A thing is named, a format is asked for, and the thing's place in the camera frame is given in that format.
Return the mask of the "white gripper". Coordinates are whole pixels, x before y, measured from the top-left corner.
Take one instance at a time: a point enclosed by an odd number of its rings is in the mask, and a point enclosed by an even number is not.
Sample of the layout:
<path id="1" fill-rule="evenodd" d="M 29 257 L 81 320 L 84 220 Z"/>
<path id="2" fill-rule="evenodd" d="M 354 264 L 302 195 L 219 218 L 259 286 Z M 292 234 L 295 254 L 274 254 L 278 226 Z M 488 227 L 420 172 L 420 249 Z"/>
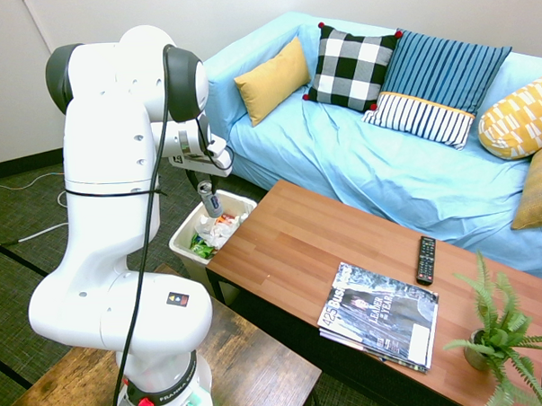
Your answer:
<path id="1" fill-rule="evenodd" d="M 195 192 L 199 191 L 199 180 L 196 172 L 204 172 L 210 176 L 212 184 L 212 195 L 218 195 L 219 176 L 227 177 L 232 172 L 233 163 L 229 152 L 225 149 L 215 150 L 212 146 L 208 150 L 209 155 L 197 155 L 190 157 L 185 154 L 178 154 L 168 158 L 169 163 L 174 167 L 185 169 L 188 181 Z"/>

